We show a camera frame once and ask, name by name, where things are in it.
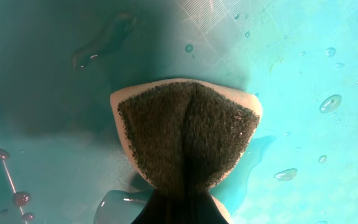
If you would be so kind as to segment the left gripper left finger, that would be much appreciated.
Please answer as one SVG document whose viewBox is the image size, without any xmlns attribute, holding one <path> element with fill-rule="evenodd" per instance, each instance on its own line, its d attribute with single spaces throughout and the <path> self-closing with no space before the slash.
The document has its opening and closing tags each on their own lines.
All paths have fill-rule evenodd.
<svg viewBox="0 0 358 224">
<path fill-rule="evenodd" d="M 184 224 L 183 201 L 166 197 L 154 190 L 131 224 Z"/>
</svg>

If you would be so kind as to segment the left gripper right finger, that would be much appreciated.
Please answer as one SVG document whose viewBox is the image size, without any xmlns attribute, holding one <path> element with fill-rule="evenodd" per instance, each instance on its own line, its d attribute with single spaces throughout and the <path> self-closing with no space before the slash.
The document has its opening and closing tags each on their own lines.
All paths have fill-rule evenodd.
<svg viewBox="0 0 358 224">
<path fill-rule="evenodd" d="M 208 191 L 191 195 L 185 200 L 184 224 L 228 224 Z"/>
</svg>

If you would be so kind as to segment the green scrubbing sponge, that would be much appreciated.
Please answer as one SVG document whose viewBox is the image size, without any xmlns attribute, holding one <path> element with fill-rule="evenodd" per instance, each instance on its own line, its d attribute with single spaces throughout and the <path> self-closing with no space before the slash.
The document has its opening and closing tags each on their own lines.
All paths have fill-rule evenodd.
<svg viewBox="0 0 358 224">
<path fill-rule="evenodd" d="M 123 88 L 110 103 L 135 170 L 158 192 L 175 198 L 222 182 L 263 114 L 254 95 L 184 78 Z"/>
</svg>

